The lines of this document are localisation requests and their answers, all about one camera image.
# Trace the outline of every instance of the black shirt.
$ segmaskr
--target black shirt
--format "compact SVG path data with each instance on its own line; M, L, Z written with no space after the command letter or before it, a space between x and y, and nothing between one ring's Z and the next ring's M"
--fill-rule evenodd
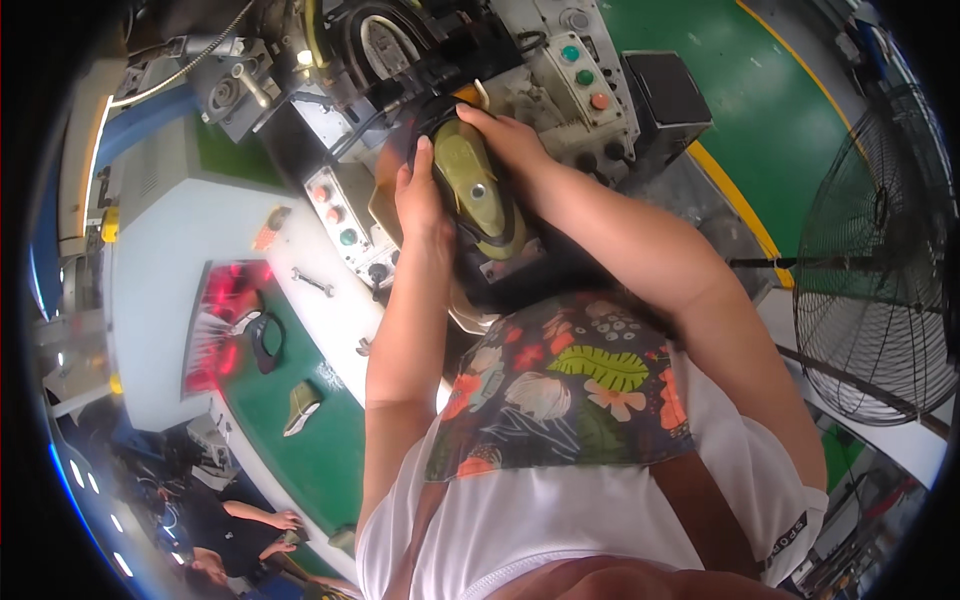
M195 547L220 555L228 577L251 575L260 566L260 553L283 534L272 525L230 516L200 482L183 494L180 517Z

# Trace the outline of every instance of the green button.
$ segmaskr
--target green button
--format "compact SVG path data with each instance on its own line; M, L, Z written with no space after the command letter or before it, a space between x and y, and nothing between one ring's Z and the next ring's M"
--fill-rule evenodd
M560 51L560 54L564 59L569 60L570 62L576 62L580 58L580 48L576 46L565 46L563 50Z
M340 232L340 243L344 246L353 246L357 243L357 232L353 229L344 229Z
M580 85L590 85L593 83L593 72L587 71L586 69L582 71L577 71L577 83Z

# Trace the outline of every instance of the wrench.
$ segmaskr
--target wrench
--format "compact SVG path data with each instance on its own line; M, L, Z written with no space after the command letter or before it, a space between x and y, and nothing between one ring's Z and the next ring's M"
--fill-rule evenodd
M305 282L309 283L310 285L312 285L313 287L315 287L315 288L321 290L322 292L324 292L324 294L326 294L326 296L327 296L328 298L333 298L333 286L332 286L332 285L323 285L323 284L320 283L319 281L317 281L317 280L315 280L315 279L311 279L310 277L308 277L308 276L304 275L303 273L301 273L301 272L300 272L300 269L298 269L297 267L294 267L294 281L305 281Z

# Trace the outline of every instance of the person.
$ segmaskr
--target person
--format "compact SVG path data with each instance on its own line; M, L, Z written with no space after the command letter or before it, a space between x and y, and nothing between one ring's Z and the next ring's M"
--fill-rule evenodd
M418 141L396 176L403 246L367 371L365 597L780 597L822 526L827 471L736 276L695 228L557 163L529 127L457 112L527 208L630 294L500 319L436 415L454 229Z
M193 543L184 578L196 590L223 588L228 577L253 574L276 553L296 550L283 532L303 526L293 511L268 513L249 504L221 502L199 481L180 495L180 520Z

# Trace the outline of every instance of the white shirt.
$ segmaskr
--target white shirt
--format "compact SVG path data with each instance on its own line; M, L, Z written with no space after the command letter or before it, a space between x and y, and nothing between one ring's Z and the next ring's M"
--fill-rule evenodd
M685 354L672 355L700 454L775 586L806 557L828 497L805 487L782 444L741 417ZM407 453L390 493L361 532L357 573L366 598L381 598L410 543L423 473L440 423ZM498 470L451 481L430 521L411 598L486 598L544 564L595 555L703 569L673 509L646 468Z

